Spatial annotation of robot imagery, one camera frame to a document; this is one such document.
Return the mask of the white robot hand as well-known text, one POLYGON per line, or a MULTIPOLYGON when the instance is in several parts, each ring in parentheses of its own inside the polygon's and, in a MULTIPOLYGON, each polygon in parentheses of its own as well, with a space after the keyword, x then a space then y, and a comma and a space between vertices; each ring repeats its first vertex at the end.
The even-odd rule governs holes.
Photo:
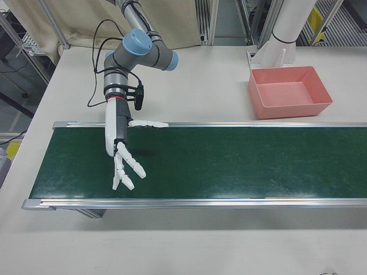
POLYGON ((168 127, 168 123, 149 120, 134 120, 131 118, 130 109, 125 99, 112 96, 107 99, 105 141, 107 154, 114 159, 114 178, 112 189, 116 190, 123 183, 129 190, 134 189, 132 180, 124 170, 127 163, 140 177, 145 178, 146 172, 128 151, 126 144, 128 139, 128 127, 168 127))

